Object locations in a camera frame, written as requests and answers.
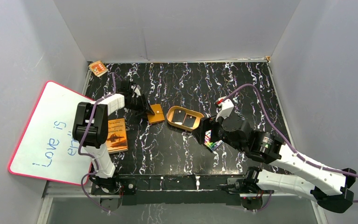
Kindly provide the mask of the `orange leather card holder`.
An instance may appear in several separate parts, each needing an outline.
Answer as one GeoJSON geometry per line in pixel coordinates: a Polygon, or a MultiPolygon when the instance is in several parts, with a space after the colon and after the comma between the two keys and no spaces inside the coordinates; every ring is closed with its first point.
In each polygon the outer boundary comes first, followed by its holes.
{"type": "Polygon", "coordinates": [[[151,105],[151,109],[154,114],[147,115],[149,124],[156,124],[156,123],[163,122],[165,120],[161,104],[151,105]]]}

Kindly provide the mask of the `yellow oval tray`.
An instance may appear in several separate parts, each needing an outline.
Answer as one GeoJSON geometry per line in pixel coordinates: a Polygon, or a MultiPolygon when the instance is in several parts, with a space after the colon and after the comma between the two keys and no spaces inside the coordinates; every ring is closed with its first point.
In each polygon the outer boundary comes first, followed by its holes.
{"type": "Polygon", "coordinates": [[[202,113],[181,106],[172,106],[166,115],[169,125],[189,132],[200,125],[203,117],[202,113]]]}

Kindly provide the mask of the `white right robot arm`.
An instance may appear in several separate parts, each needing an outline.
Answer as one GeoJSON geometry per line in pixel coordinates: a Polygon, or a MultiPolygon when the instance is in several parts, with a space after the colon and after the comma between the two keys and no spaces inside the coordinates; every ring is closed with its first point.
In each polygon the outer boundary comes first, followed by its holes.
{"type": "Polygon", "coordinates": [[[236,114],[227,118],[202,118],[197,128],[192,131],[199,144],[205,142],[206,132],[210,131],[212,142],[223,141],[232,148],[244,153],[249,159],[270,164],[289,171],[283,175],[258,167],[249,167],[245,178],[228,181],[222,190],[232,194],[258,193],[260,191],[280,191],[305,197],[316,202],[322,208],[344,213],[354,203],[354,193],[350,187],[355,182],[355,171],[345,169],[343,174],[310,165],[301,153],[294,153],[280,138],[262,131],[256,131],[250,124],[236,114]]]}

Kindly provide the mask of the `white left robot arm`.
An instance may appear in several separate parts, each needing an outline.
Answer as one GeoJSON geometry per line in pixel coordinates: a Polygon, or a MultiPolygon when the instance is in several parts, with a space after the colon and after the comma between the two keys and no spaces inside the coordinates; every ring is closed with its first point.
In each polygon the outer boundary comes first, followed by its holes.
{"type": "Polygon", "coordinates": [[[72,138],[79,142],[77,153],[91,158],[93,175],[105,179],[102,187],[109,194],[117,193],[121,182],[113,177],[116,167],[106,146],[108,116],[123,108],[140,115],[154,114],[141,87],[135,82],[121,81],[116,92],[96,101],[78,103],[72,129],[72,138]]]}

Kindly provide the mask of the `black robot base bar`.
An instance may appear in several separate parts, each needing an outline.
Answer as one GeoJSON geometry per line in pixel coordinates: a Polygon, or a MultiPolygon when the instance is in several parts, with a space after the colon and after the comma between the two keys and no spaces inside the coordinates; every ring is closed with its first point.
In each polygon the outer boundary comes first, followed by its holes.
{"type": "Polygon", "coordinates": [[[273,194],[261,190],[244,175],[114,175],[90,177],[91,193],[102,199],[117,198],[120,205],[212,204],[259,210],[273,194]]]}

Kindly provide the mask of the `stack of black cards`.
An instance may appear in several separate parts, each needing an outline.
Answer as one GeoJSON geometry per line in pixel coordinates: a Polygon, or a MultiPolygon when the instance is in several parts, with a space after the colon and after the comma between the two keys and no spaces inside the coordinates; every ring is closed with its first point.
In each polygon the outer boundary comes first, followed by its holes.
{"type": "Polygon", "coordinates": [[[175,109],[172,117],[172,122],[178,125],[186,126],[192,128],[195,124],[196,117],[190,114],[185,113],[185,111],[180,109],[175,109]]]}

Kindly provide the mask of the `small orange card box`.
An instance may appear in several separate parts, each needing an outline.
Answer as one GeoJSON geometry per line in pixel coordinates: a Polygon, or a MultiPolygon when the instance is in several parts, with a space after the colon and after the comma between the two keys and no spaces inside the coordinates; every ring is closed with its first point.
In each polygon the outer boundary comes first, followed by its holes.
{"type": "Polygon", "coordinates": [[[108,72],[107,67],[101,60],[89,64],[89,69],[96,77],[100,77],[108,72]]]}

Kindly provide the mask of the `pack of coloured markers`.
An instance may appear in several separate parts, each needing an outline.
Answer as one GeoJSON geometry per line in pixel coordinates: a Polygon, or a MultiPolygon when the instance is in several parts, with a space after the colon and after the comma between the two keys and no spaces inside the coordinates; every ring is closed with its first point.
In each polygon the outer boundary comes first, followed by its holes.
{"type": "Polygon", "coordinates": [[[221,141],[221,140],[212,142],[211,141],[211,130],[206,131],[204,145],[207,147],[207,149],[210,152],[214,152],[222,143],[223,143],[223,141],[221,141]]]}

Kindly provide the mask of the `orange Huckleberry Finn book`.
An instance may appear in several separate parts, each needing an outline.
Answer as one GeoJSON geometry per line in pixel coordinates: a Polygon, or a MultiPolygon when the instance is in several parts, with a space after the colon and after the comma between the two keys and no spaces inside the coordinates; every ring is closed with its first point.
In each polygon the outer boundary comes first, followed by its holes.
{"type": "Polygon", "coordinates": [[[108,138],[106,145],[109,154],[128,150],[125,119],[113,119],[108,121],[108,138]]]}

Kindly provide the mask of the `pink framed whiteboard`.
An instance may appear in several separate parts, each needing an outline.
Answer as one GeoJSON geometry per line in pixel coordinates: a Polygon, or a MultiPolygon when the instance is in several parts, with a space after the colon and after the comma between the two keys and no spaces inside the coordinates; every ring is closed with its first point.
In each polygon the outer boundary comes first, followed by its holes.
{"type": "Polygon", "coordinates": [[[72,138],[77,105],[91,99],[54,81],[45,83],[9,162],[14,175],[80,185],[91,159],[72,138]]]}

